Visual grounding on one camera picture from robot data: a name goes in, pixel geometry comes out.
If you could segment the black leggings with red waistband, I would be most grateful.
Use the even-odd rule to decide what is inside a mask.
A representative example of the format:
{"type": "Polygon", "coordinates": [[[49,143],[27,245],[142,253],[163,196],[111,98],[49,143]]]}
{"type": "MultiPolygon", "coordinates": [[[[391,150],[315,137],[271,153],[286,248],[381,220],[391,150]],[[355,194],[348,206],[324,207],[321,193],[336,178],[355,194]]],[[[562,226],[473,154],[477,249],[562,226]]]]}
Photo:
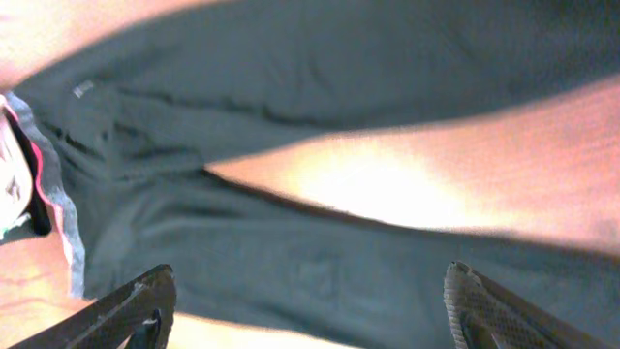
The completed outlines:
{"type": "Polygon", "coordinates": [[[70,294],[159,264],[188,347],[450,348],[460,260],[619,343],[615,1],[5,1],[70,294]]]}

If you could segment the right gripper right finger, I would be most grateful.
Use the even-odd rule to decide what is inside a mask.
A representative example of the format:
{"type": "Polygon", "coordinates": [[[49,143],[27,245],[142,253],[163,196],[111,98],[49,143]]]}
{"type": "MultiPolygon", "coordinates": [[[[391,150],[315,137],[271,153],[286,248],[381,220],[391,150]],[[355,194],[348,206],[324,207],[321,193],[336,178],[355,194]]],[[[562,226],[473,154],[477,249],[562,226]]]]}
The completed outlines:
{"type": "Polygon", "coordinates": [[[444,303],[456,349],[610,349],[460,261],[447,269],[444,303]]]}

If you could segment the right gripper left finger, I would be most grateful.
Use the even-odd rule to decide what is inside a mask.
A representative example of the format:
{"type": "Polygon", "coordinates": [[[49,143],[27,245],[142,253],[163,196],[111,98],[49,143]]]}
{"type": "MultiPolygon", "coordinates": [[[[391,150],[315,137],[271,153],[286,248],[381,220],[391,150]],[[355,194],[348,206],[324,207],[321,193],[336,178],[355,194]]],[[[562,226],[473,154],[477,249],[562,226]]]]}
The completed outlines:
{"type": "Polygon", "coordinates": [[[159,265],[11,349],[166,349],[175,305],[172,268],[159,265]]]}

